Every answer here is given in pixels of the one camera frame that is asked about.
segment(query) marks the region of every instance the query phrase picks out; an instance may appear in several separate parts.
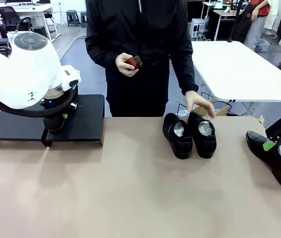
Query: person's left hand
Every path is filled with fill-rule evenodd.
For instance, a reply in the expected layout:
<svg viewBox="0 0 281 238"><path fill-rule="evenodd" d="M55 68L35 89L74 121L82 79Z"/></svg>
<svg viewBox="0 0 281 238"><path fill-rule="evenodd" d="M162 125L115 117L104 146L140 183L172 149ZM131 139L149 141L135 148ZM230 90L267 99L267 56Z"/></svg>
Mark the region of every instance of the person's left hand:
<svg viewBox="0 0 281 238"><path fill-rule="evenodd" d="M213 104L206 101L203 97L201 97L197 92L195 91L187 91L185 93L185 101L188 104L188 111L192 111L193 105L199 105L203 108L205 108L210 117L215 118L215 109L213 107Z"/></svg>
<svg viewBox="0 0 281 238"><path fill-rule="evenodd" d="M254 22L258 16L258 12L259 12L259 9L258 8L255 8L253 10L253 13L251 14L251 22Z"/></svg>

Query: green tape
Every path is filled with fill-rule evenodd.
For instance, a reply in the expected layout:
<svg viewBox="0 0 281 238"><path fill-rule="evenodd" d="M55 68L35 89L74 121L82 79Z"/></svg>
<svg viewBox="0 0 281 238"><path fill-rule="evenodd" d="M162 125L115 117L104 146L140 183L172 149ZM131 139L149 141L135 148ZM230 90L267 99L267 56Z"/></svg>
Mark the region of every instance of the green tape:
<svg viewBox="0 0 281 238"><path fill-rule="evenodd" d="M264 151L270 151L271 148L273 148L276 145L276 143L272 141L267 141L266 143L263 144Z"/></svg>

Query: hand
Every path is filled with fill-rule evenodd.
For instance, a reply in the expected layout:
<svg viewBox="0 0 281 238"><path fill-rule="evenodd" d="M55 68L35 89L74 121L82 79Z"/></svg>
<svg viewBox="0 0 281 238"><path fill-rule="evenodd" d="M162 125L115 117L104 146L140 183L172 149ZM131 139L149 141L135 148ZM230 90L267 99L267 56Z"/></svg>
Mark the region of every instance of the hand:
<svg viewBox="0 0 281 238"><path fill-rule="evenodd" d="M253 13L251 14L251 22L254 22L254 21L257 19L258 12L259 12L259 9L258 9L258 8L255 8L255 9L253 10Z"/></svg>
<svg viewBox="0 0 281 238"><path fill-rule="evenodd" d="M188 112L192 111L193 105L196 104L205 108L208 111L210 117L215 118L215 109L213 107L213 104L206 101L195 91L187 91L185 93L185 101L188 104Z"/></svg>
<svg viewBox="0 0 281 238"><path fill-rule="evenodd" d="M128 77L134 76L139 71L139 69L135 70L134 66L125 63L126 60L128 60L130 58L132 58L131 55L122 53L121 55L117 56L116 61L115 61L119 72L121 72L123 75L126 75Z"/></svg>

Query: black jacket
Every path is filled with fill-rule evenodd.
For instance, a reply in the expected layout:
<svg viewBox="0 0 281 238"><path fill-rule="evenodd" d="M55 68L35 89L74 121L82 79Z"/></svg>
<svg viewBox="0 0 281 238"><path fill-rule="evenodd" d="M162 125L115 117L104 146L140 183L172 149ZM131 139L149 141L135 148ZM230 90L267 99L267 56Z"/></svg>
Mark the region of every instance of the black jacket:
<svg viewBox="0 0 281 238"><path fill-rule="evenodd" d="M106 69L109 102L132 97L166 103L169 58L182 93L198 90L185 0L89 0L87 22L87 52ZM143 67L133 77L118 71L121 53L141 58Z"/></svg>

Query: person's right hand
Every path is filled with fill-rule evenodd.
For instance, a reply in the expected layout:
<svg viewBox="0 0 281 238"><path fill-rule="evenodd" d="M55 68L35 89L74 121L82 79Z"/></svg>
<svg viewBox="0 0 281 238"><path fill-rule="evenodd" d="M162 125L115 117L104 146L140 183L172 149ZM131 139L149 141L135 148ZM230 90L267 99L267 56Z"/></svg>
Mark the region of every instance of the person's right hand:
<svg viewBox="0 0 281 238"><path fill-rule="evenodd" d="M135 70L134 66L125 63L126 60L128 60L130 58L132 58L132 56L128 55L126 53L122 53L121 55L117 56L117 58L116 58L116 66L117 66L119 72L121 72L123 75L126 75L128 77L134 76L139 71L139 69Z"/></svg>
<svg viewBox="0 0 281 238"><path fill-rule="evenodd" d="M251 14L251 22L254 22L258 16L259 9L256 7Z"/></svg>

